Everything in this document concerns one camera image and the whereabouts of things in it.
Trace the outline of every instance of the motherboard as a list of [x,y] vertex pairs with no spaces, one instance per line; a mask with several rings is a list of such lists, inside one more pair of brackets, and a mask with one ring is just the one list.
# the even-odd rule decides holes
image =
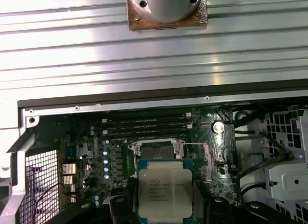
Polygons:
[[[123,193],[128,178],[139,177],[139,164],[151,162],[143,169],[151,177],[162,166],[180,167],[173,172],[181,175],[180,170],[188,169],[164,161],[189,160],[192,178],[202,180],[214,196],[238,205],[231,180],[237,155],[230,117],[231,109],[208,106],[72,115],[68,137],[62,139],[65,191],[100,206],[106,198]],[[70,196],[66,202],[75,201]],[[140,209],[146,213],[150,205],[143,203]]]

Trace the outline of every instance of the screw hole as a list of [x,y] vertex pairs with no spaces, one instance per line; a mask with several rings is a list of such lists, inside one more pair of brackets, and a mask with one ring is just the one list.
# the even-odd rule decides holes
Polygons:
[[147,6],[147,3],[146,3],[146,1],[141,1],[141,2],[139,3],[139,5],[140,5],[140,7],[144,8],[144,7]]
[[195,4],[197,2],[197,0],[191,0],[190,2],[191,2],[191,4]]
[[32,123],[35,122],[35,119],[34,119],[33,117],[31,117],[31,118],[29,119],[29,122],[32,124]]

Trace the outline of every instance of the perforated metal vent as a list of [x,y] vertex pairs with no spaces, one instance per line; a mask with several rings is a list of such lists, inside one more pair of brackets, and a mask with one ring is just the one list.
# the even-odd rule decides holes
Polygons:
[[[302,148],[299,119],[292,118],[292,114],[288,111],[277,112],[268,115],[267,133],[272,139],[276,140],[282,146],[290,148]],[[269,144],[270,156],[273,157],[278,153],[278,148],[272,143]]]
[[279,212],[281,212],[282,214],[284,214],[287,217],[291,217],[291,213],[284,207],[280,206],[279,204],[276,203],[276,210],[278,210]]
[[294,220],[296,220],[298,223],[308,224],[308,210],[297,203],[295,203],[295,207],[296,216],[294,217]]
[[[32,224],[39,198],[58,183],[57,151],[26,157],[26,196],[19,208],[20,224]],[[48,191],[38,203],[35,223],[43,224],[59,212],[59,188]]]

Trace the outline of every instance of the mesh grille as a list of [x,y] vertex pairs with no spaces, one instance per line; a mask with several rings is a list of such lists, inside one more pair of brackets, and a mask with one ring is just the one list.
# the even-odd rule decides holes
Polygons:
[[[299,119],[291,119],[289,112],[276,112],[268,115],[267,133],[282,146],[291,148],[302,148],[300,130],[298,129]],[[272,143],[269,144],[270,156],[278,153],[278,148]]]
[[[57,151],[26,157],[26,196],[19,208],[20,224],[32,224],[35,204],[58,183]],[[38,203],[36,224],[43,224],[59,212],[59,188],[48,191]]]

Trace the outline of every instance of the black cable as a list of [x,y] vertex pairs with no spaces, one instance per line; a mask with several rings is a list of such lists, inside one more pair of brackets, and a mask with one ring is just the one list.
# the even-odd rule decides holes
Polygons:
[[254,188],[263,188],[266,189],[266,184],[265,182],[262,183],[256,183],[256,184],[252,184],[248,187],[246,187],[245,189],[242,190],[242,196],[247,193],[249,190],[254,189]]
[[245,171],[243,171],[242,173],[239,173],[238,175],[233,177],[232,181],[233,181],[233,184],[234,184],[234,187],[235,187],[235,193],[236,193],[237,197],[240,199],[241,205],[244,205],[244,198],[243,198],[243,195],[241,193],[241,184],[240,184],[241,178],[245,177],[246,175],[248,175],[248,174],[250,174],[250,173],[252,173],[252,172],[254,172],[258,169],[262,169],[266,166],[276,164],[276,163],[284,161],[284,160],[288,160],[287,154],[281,154],[281,155],[278,155],[275,158],[270,158],[270,159],[263,161],[259,164],[251,166],[248,169],[246,169]]
[[248,135],[260,135],[265,137],[269,142],[271,142],[273,144],[274,147],[278,148],[279,153],[280,154],[284,154],[287,153],[288,151],[282,146],[280,145],[277,141],[275,141],[273,138],[271,138],[270,136],[268,136],[265,132],[257,132],[257,131],[238,131],[235,130],[234,131],[237,134],[248,134]]
[[270,159],[268,159],[266,161],[263,161],[261,163],[258,163],[256,165],[253,165],[253,166],[249,167],[248,169],[246,169],[242,173],[239,173],[236,177],[238,179],[241,179],[241,178],[245,177],[246,175],[248,175],[248,174],[250,174],[250,173],[252,173],[252,172],[254,172],[254,171],[258,170],[258,169],[262,169],[262,168],[264,168],[266,166],[269,166],[269,165],[272,165],[272,164],[276,164],[276,163],[284,161],[286,159],[287,159],[287,155],[285,155],[285,154],[278,155],[278,156],[276,156],[274,158],[270,158]]

